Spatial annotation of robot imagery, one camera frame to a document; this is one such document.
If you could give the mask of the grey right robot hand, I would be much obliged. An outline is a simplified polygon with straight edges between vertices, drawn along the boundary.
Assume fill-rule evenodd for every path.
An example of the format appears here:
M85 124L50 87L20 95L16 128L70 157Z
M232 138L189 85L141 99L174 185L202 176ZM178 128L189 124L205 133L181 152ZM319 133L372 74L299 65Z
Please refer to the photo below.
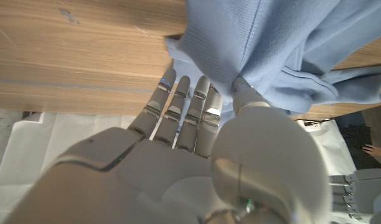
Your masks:
M7 223L328 223L329 175L312 137L244 79L235 117L185 109L187 77L166 70L128 128L61 154Z

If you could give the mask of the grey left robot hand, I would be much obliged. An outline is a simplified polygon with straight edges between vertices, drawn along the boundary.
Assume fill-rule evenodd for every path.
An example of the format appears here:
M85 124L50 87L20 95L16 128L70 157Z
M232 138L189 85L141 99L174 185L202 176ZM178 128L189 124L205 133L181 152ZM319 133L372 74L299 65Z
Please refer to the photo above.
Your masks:
M330 176L334 223L381 224L381 169Z

